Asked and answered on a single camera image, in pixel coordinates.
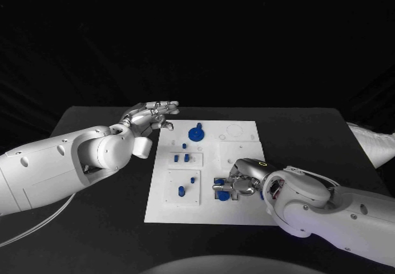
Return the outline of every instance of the white cloth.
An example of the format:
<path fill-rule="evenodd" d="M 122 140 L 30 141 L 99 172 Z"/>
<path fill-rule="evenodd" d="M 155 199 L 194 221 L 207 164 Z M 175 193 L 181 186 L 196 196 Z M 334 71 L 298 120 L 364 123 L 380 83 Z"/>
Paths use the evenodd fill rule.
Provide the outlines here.
<path fill-rule="evenodd" d="M 395 134 L 379 134 L 347 123 L 374 168 L 395 157 Z"/>

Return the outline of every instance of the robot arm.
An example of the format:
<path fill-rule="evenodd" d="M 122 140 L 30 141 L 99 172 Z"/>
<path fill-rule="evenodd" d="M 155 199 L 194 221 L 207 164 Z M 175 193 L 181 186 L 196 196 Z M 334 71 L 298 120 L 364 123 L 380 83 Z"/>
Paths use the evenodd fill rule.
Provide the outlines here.
<path fill-rule="evenodd" d="M 41 207 L 126 165 L 131 155 L 147 158 L 152 129 L 172 125 L 164 114 L 177 114 L 175 101 L 138 104 L 118 124 L 96 126 L 25 144 L 0 156 L 0 216 Z"/>
<path fill-rule="evenodd" d="M 395 199 L 335 183 L 327 188 L 305 173 L 239 159 L 224 188 L 213 189 L 262 191 L 266 212 L 291 235 L 314 233 L 341 250 L 395 267 Z"/>

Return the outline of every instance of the dark backdrop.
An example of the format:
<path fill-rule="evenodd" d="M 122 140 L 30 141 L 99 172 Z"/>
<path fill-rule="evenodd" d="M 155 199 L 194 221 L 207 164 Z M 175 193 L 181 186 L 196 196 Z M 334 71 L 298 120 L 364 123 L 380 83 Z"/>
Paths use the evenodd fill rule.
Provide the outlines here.
<path fill-rule="evenodd" d="M 334 107 L 393 131 L 393 1 L 158 2 L 0 1 L 1 150 L 69 106 L 151 100 Z"/>

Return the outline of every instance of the robotic hand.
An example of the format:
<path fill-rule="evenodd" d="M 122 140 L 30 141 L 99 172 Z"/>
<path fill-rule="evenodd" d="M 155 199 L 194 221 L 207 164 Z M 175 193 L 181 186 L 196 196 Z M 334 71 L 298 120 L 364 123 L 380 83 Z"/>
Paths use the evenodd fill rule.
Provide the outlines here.
<path fill-rule="evenodd" d="M 331 186 L 309 175 L 324 179 Z M 337 248 L 395 267 L 395 199 L 354 190 L 328 178 L 288 166 L 239 159 L 226 183 L 213 190 L 250 196 L 262 192 L 266 212 L 294 236 L 322 237 Z"/>
<path fill-rule="evenodd" d="M 175 101 L 139 103 L 118 124 L 96 126 L 25 144 L 0 156 L 0 216 L 41 207 L 126 165 L 131 154 L 147 158 L 152 129 L 172 130 L 164 114 L 177 114 Z"/>

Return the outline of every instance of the white board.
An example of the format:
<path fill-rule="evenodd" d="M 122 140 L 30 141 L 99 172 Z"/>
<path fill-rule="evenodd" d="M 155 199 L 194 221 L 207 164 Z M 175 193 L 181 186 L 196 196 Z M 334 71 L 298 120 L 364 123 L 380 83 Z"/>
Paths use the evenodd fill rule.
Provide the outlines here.
<path fill-rule="evenodd" d="M 276 225 L 265 212 L 259 193 L 250 197 L 239 195 L 237 200 L 221 202 L 214 199 L 211 190 L 213 178 L 227 177 L 236 159 L 265 160 L 255 122 L 170 122 L 174 130 L 159 130 L 144 222 Z M 187 132 L 197 123 L 201 124 L 204 138 L 194 142 Z M 188 162 L 184 162 L 184 154 L 188 154 Z M 174 162 L 174 155 L 178 155 L 178 162 Z M 183 197 L 177 193 L 178 186 L 184 186 Z"/>

